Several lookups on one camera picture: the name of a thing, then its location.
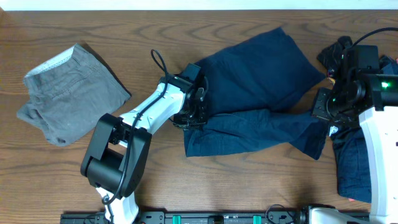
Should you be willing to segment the navy blue shorts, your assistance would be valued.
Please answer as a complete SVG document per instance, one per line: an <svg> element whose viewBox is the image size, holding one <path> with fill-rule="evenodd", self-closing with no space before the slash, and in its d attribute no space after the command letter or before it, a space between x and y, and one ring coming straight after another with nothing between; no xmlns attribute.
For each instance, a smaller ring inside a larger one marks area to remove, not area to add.
<svg viewBox="0 0 398 224"><path fill-rule="evenodd" d="M327 125L290 113L324 79L281 28L252 37L198 61L208 80L208 122L184 131L188 157L260 151L289 143L319 159Z"/></svg>

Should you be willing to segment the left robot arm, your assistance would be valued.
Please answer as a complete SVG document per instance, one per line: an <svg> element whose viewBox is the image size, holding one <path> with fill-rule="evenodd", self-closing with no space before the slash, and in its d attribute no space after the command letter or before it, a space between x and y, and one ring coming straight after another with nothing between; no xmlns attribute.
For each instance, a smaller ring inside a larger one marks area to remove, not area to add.
<svg viewBox="0 0 398 224"><path fill-rule="evenodd" d="M105 223L133 223L139 209L134 191L142 179L153 134L171 121L178 129L207 122L207 78L166 75L156 91L128 113L98 120L80 172L101 195Z"/></svg>

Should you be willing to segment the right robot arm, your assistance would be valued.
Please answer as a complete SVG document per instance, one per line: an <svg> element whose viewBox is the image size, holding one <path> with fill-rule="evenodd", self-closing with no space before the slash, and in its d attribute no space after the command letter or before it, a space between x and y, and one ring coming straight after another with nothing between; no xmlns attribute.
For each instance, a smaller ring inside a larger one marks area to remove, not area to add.
<svg viewBox="0 0 398 224"><path fill-rule="evenodd" d="M397 75L360 72L318 90L311 115L361 128L371 178L369 223L397 223Z"/></svg>

